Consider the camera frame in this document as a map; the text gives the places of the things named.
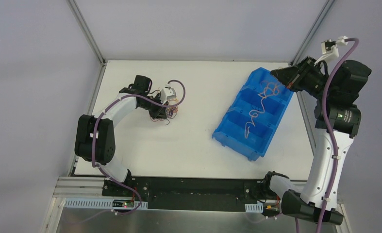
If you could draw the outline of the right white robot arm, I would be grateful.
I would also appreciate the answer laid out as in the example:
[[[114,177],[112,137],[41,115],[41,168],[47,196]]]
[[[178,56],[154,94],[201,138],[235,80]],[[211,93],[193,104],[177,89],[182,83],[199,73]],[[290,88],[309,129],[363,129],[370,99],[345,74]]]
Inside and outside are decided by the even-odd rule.
[[[263,197],[272,199],[277,195],[281,199],[284,215],[313,223],[342,224],[337,188],[362,118],[355,101],[371,72],[361,62],[346,60],[329,79],[327,63],[311,57],[295,66],[271,71],[288,90],[305,91],[317,101],[316,150],[304,188],[298,191],[287,176],[273,171],[267,173],[260,186]]]

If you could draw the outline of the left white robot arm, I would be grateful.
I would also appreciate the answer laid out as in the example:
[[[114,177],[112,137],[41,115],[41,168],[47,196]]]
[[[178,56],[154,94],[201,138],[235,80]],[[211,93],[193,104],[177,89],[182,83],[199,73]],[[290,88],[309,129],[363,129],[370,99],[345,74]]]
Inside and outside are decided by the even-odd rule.
[[[114,128],[137,108],[148,111],[153,119],[166,119],[165,109],[176,92],[169,83],[161,90],[151,92],[152,80],[136,75],[128,87],[122,88],[116,98],[94,115],[78,119],[74,152],[116,180],[114,189],[121,196],[132,193],[133,183],[127,180],[131,172],[116,158]]]

